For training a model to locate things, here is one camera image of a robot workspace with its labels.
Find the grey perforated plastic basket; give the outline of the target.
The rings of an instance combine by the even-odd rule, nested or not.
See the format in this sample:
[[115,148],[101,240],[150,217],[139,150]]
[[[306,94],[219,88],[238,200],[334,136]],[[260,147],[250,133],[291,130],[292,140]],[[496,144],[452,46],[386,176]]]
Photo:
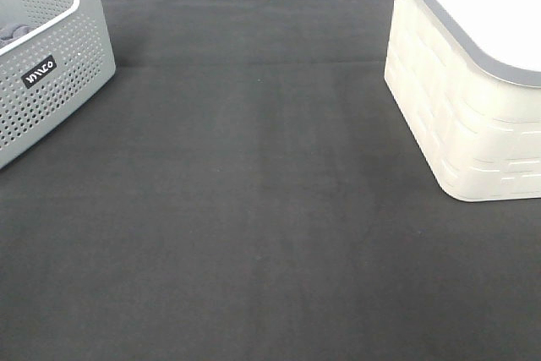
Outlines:
[[1,49],[1,164],[8,165],[115,73],[101,0],[1,0],[1,25],[31,31]]

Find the white basket with grey rim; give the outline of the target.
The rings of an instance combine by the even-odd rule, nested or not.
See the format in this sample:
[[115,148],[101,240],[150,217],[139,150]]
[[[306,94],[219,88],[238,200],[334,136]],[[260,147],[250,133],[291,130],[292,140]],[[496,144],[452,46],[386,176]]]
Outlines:
[[394,0],[385,82],[438,185],[540,195],[540,0]]

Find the black table cloth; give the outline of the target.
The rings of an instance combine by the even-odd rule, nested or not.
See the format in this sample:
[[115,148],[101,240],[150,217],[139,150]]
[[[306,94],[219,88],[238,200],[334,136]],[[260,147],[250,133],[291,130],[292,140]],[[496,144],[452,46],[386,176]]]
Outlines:
[[102,0],[117,70],[1,172],[4,360],[537,360],[540,203],[445,194],[393,0]]

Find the grey towel inside basket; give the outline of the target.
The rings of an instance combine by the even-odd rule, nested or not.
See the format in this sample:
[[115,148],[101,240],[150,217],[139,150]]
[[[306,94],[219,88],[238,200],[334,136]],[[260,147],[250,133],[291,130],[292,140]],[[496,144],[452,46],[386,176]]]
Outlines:
[[10,23],[0,29],[0,47],[3,48],[20,37],[29,34],[34,28],[21,23]]

